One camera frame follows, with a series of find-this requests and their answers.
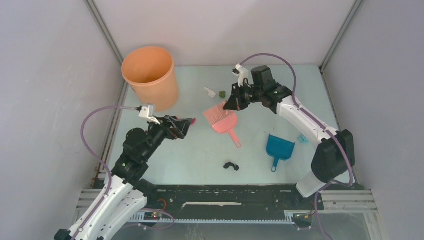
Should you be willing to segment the pink hand brush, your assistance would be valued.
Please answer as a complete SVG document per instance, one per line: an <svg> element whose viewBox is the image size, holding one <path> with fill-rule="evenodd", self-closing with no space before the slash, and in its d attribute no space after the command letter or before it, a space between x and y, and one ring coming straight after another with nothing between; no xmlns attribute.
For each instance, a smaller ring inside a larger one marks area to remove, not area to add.
<svg viewBox="0 0 424 240"><path fill-rule="evenodd" d="M237 148L242 144L234 129L238 123L238 117L233 110L225 110L227 101L223 101L203 112L211 128L218 134L229 134Z"/></svg>

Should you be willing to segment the blue plastic dustpan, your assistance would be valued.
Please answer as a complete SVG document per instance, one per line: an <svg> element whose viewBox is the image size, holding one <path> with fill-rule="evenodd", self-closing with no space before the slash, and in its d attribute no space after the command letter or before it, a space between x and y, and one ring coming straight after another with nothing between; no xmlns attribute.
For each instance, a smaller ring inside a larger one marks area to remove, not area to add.
<svg viewBox="0 0 424 240"><path fill-rule="evenodd" d="M276 172L279 161L287 161L292 157L294 148L294 142L279 138L271 134L268 136L266 153L270 157L273 157L273 164L271 167L272 173Z"/></svg>

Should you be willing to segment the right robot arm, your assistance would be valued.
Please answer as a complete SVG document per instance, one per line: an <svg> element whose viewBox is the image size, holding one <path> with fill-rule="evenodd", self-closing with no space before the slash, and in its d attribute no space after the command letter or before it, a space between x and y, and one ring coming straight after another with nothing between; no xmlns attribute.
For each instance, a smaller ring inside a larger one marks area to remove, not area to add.
<svg viewBox="0 0 424 240"><path fill-rule="evenodd" d="M316 117L298 100L294 89L276 82L266 65L248 71L237 64L232 73L238 82L231 86L231 95L223 107L225 110L242 111L250 104L261 103L291 123L315 149L310 172L295 185L296 191L290 196L295 208L304 209L313 194L336 183L336 178L344 173L349 174L346 185L353 184L355 151L350 131L336 130Z"/></svg>

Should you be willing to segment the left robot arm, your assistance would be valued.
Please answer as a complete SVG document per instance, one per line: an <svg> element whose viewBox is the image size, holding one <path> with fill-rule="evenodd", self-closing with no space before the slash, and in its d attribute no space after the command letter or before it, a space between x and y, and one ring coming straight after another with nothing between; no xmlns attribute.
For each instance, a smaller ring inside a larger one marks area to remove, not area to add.
<svg viewBox="0 0 424 240"><path fill-rule="evenodd" d="M74 225L58 230L54 239L110 240L139 210L156 206L157 187L143 178L148 161L164 140L184 139L193 119L166 115L158 121L150 122L147 130L128 131L100 194Z"/></svg>

